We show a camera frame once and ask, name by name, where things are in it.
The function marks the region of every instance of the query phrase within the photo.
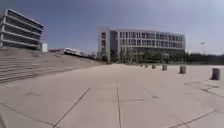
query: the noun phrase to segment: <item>white building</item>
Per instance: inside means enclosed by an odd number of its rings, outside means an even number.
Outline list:
[[[33,19],[6,9],[0,15],[0,46],[40,50],[43,28]]]
[[[164,54],[185,52],[185,36],[170,32],[103,28],[99,31],[98,53],[111,61],[111,53],[115,52],[118,60],[123,55],[143,55],[143,50],[160,51]]]

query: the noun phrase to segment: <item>gray pavement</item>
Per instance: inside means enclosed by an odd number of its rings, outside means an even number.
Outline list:
[[[7,128],[223,128],[224,67],[104,65],[0,85]]]

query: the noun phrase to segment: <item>bollard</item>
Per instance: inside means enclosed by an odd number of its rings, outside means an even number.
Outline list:
[[[212,69],[211,80],[220,80],[220,69],[219,68]]]
[[[162,71],[166,71],[167,70],[167,65],[162,65]]]
[[[152,65],[152,69],[155,69],[155,68],[156,68],[156,65],[155,65],[155,64],[153,64],[153,65]]]
[[[180,74],[186,74],[186,66],[180,66]]]

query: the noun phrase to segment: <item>distant building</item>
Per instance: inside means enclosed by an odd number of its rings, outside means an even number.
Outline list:
[[[108,62],[129,59],[138,62],[145,54],[160,53],[174,56],[185,53],[185,36],[170,32],[150,30],[103,28],[98,36],[98,56]]]
[[[76,56],[81,56],[83,55],[82,52],[72,49],[72,48],[58,48],[58,49],[50,49],[49,52],[53,53],[59,53],[59,54],[69,54],[69,55],[76,55]]]
[[[7,9],[0,17],[0,46],[41,50],[43,28],[40,23]]]

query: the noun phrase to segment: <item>building facade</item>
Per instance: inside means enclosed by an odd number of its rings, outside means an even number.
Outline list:
[[[40,49],[43,25],[10,9],[5,11],[0,20],[1,47]]]
[[[185,36],[169,32],[146,30],[111,30],[99,31],[98,55],[107,58],[108,62],[139,62],[152,54],[168,57],[185,53]]]

